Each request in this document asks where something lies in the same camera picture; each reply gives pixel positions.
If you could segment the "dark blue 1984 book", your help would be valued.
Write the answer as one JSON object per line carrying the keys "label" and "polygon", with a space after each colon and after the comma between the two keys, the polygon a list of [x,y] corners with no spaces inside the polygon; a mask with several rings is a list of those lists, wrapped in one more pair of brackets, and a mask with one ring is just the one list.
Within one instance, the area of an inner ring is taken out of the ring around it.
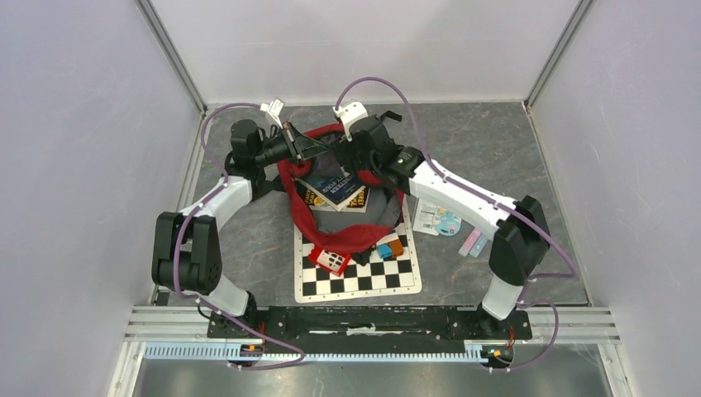
{"label": "dark blue 1984 book", "polygon": [[365,186],[356,176],[319,176],[306,175],[296,180],[297,184],[304,184],[313,189],[319,195],[342,194],[343,198],[354,197],[358,190]]}

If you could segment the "red backpack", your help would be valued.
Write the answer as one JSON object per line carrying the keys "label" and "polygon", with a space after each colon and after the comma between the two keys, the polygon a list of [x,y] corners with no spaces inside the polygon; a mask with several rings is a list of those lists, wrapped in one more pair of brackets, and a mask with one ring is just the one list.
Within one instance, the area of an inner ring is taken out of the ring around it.
{"label": "red backpack", "polygon": [[369,191],[365,211],[316,211],[306,201],[303,178],[342,177],[341,165],[331,152],[300,161],[291,155],[277,162],[279,176],[275,188],[286,193],[294,225],[311,243],[340,255],[365,252],[390,233],[403,220],[404,193],[387,189],[369,170],[356,176]]}

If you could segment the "treehouse paperback book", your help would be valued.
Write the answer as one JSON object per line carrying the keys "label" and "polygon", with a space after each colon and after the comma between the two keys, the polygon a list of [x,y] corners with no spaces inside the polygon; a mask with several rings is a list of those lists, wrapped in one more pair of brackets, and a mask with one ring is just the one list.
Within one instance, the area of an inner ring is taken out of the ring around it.
{"label": "treehouse paperback book", "polygon": [[352,198],[343,198],[342,194],[319,195],[304,184],[297,184],[296,190],[303,202],[316,212],[365,213],[370,195],[369,187],[358,190]]}

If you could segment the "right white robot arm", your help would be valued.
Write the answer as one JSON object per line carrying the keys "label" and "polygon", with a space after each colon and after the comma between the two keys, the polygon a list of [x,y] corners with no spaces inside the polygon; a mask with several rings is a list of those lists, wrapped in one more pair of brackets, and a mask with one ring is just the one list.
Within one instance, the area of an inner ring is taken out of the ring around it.
{"label": "right white robot arm", "polygon": [[511,325],[511,312],[527,279],[549,251],[549,232],[541,203],[483,189],[452,174],[415,147],[397,144],[384,125],[390,116],[361,114],[340,123],[344,137],[331,151],[344,170],[369,171],[384,187],[425,199],[476,227],[492,242],[492,278],[479,304],[477,324],[487,337],[499,337]]}

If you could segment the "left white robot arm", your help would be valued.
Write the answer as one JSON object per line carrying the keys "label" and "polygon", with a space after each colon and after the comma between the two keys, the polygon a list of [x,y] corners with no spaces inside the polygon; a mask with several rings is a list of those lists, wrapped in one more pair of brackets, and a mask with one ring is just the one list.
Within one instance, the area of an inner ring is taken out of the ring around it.
{"label": "left white robot arm", "polygon": [[310,160],[325,153],[328,145],[289,122],[265,130],[249,119],[231,126],[230,143],[217,184],[190,206],[157,217],[151,277],[158,286],[199,297],[208,307],[229,313],[230,329],[249,337],[258,330],[260,315],[252,294],[222,273],[219,232],[249,203],[283,190],[280,178],[266,178],[265,167],[281,160]]}

